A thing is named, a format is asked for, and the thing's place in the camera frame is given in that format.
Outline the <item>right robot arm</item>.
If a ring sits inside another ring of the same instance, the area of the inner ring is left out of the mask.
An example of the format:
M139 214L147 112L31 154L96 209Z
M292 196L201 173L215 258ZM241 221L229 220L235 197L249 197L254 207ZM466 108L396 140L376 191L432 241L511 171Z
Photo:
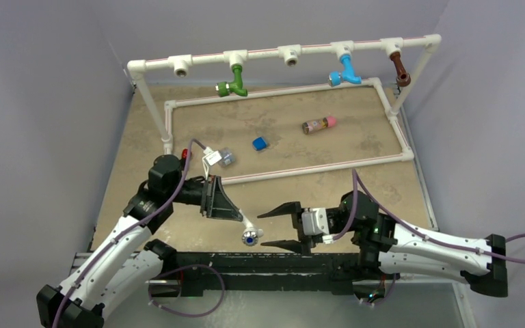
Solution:
M266 246L309 256L318 244L333 243L336 235L350 232L351 243L359 248L351 265L358 279L415 273L461 282L489 297L508 295L503 236L464 238L399 223L361 191L344 194L337 207L304 208L299 202L285 202L259 217L283 215L291 216L297 239Z

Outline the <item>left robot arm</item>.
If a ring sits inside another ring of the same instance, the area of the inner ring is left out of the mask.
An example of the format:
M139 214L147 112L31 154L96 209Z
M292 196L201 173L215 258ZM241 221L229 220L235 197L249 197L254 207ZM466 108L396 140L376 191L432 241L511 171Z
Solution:
M148 280L173 277L183 283L190 271L210 264L185 263L183 254L152 235L173 214L174 204L199 206L209 219L237 221L247 246L261 232L225 194L220 176L188 178L189 158L157 157L121 218L100 246L57 286L45 285L36 301L43 327L102 327L116 306Z

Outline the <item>white water faucet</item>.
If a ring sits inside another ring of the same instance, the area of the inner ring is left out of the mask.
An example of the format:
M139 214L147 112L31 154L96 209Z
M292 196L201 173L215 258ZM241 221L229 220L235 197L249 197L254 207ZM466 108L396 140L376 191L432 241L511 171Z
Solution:
M239 209L239 214L241 215L241 223L245 226L242 234L243 244L248 247L253 247L259 242L259 239L264 236L264 230L255 226L242 209Z

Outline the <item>white pvc pipe frame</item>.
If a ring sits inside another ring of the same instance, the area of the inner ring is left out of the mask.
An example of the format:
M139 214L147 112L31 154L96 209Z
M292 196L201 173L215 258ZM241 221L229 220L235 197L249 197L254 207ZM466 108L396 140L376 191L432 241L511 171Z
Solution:
M163 151L165 154L171 154L174 150L174 136L173 136L173 111L177 108L190 107L195 105L209 105L214 103L224 103L232 101L251 100L257 98L267 98L271 96L286 96L292 94L303 94L307 92L328 91L330 89L345 89L354 87L372 87L377 92L377 95L383 105L385 115L388 122L396 135L401 151L398 154L387 156L379 156L369 159L356 159L352 161L344 161L339 163L328 163L323 165L315 165L309 167L298 167L293 169L283 169L274 172L263 172L257 174L247 174L242 176L233 176L223 178L222 182L225 185L237 185L247 182L258 182L262 180L271 180L276 178L286 178L291 176L302 176L304 174L315 174L323 172L332 172L341 169L351 169L357 167L366 167L371 165L395 163L401 161L414 160L415 154L409 144L407 133L401 127L399 122L399 112L403 107L407 96L411 92L413 86L419 79L423 69L439 48L442 37L439 34L431 34L413 38L382 38L379 40L369 41L338 41L330 42L329 44L313 44L313 45L284 45L274 49L259 49L259 50L231 50L222 53L203 54L203 55L174 55L162 59L137 59L131 60L127 63L128 70L135 86L142 95L152 119L159 129L161 136ZM190 100L169 100L164 104L164 114L161 114L157 109L154 98L149 90L145 80L147 72L154 70L171 69L177 77L186 77L189 69L192 66L199 66L205 64L228 64L229 68L233 64L241 64L243 69L248 61L279 58L284 61L288 67L295 66L300 57L304 55L317 54L333 54L339 61L339 57L344 54L352 54L355 51L382 51L389 55L395 51L401 53L401 59L405 69L411 75L412 82L407 87L400 87L400 92L394 103L391 103L383 90L383 84L377 77L362 78L360 85L343 82L339 86L331 87L328 82L326 84L317 84L303 87L288 87L276 90L268 90L261 92L248 92L248 96L241 97L231 94L226 97L219 97L217 94L214 97L193 98Z

